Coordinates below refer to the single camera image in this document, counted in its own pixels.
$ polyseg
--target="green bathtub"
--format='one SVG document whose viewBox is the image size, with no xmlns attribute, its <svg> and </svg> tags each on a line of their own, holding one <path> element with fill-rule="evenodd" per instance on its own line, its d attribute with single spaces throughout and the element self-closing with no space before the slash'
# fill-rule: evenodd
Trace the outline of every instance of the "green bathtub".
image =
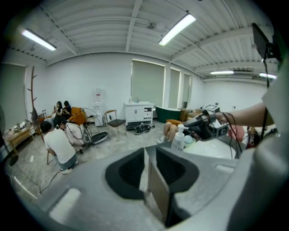
<svg viewBox="0 0 289 231">
<path fill-rule="evenodd" d="M 176 108 L 165 108 L 156 106 L 155 110 L 158 115 L 158 120 L 162 123 L 166 123 L 167 120 L 179 120 L 181 110 Z"/>
</svg>

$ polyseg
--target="plastic bottle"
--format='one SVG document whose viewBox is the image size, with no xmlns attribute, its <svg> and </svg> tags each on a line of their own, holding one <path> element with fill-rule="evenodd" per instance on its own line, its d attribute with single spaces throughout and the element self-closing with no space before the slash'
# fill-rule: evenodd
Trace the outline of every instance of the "plastic bottle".
<svg viewBox="0 0 289 231">
<path fill-rule="evenodd" d="M 178 125 L 178 132 L 175 135 L 175 138 L 172 141 L 172 149 L 182 151 L 184 149 L 184 143 L 185 143 L 185 134 L 183 133 L 184 129 L 189 129 L 185 127 L 184 125 Z"/>
</svg>

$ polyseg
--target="shoe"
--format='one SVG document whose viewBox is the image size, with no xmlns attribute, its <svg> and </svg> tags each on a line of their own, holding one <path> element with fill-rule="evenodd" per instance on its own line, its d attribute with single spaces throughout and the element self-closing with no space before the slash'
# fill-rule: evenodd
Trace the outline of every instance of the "shoe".
<svg viewBox="0 0 289 231">
<path fill-rule="evenodd" d="M 62 170 L 62 168 L 60 169 L 60 173 L 63 174 L 63 175 L 71 173 L 71 171 L 72 171 L 72 168 L 69 168 L 69 169 L 66 169 L 66 170 Z"/>
<path fill-rule="evenodd" d="M 166 142 L 166 137 L 164 135 L 157 140 L 157 143 L 164 143 L 164 142 Z"/>
</svg>

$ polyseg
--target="ceiling light fixture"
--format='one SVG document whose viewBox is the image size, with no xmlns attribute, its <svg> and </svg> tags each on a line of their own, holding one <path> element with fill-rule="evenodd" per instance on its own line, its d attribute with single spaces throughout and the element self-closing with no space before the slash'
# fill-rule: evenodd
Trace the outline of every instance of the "ceiling light fixture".
<svg viewBox="0 0 289 231">
<path fill-rule="evenodd" d="M 180 21 L 178 21 L 172 29 L 170 29 L 165 36 L 159 41 L 159 45 L 166 45 L 172 38 L 174 38 L 179 32 L 185 29 L 188 25 L 193 23 L 196 19 L 191 14 L 186 14 Z"/>
<path fill-rule="evenodd" d="M 266 74 L 266 73 L 263 73 L 263 72 L 261 72 L 261 73 L 259 74 L 259 76 L 260 76 L 260 77 L 267 77 L 267 74 Z M 270 79 L 276 79 L 276 78 L 277 78 L 277 76 L 276 76 L 276 75 L 274 75 L 274 74 L 268 74 L 268 78 L 270 78 Z"/>
<path fill-rule="evenodd" d="M 211 74 L 234 74 L 232 70 L 212 71 Z"/>
<path fill-rule="evenodd" d="M 56 46 L 52 45 L 49 41 L 45 40 L 44 38 L 42 38 L 41 36 L 37 35 L 36 33 L 34 33 L 33 31 L 29 29 L 24 30 L 22 32 L 22 35 L 24 35 L 27 38 L 32 39 L 33 41 L 39 43 L 42 46 L 45 46 L 51 51 L 56 50 Z"/>
</svg>

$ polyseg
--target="window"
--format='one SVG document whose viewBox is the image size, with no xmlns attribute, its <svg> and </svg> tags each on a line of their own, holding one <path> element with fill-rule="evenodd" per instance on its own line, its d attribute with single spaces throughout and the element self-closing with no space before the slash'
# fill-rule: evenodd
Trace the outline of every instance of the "window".
<svg viewBox="0 0 289 231">
<path fill-rule="evenodd" d="M 174 69 L 171 69 L 171 83 L 170 83 L 170 92 L 168 107 L 177 108 L 177 97 L 179 94 L 179 84 L 180 84 L 180 72 Z"/>
<path fill-rule="evenodd" d="M 24 100 L 25 70 L 25 67 L 15 65 L 0 66 L 0 105 L 5 115 L 5 131 L 27 119 Z"/>
<path fill-rule="evenodd" d="M 183 95 L 182 95 L 182 107 L 187 107 L 187 103 L 189 101 L 189 98 L 191 97 L 190 78 L 191 77 L 188 74 L 185 74 L 185 76 L 184 76 L 184 89 L 183 89 Z"/>
<path fill-rule="evenodd" d="M 149 101 L 155 106 L 163 105 L 164 66 L 132 61 L 131 98 L 133 101 Z"/>
</svg>

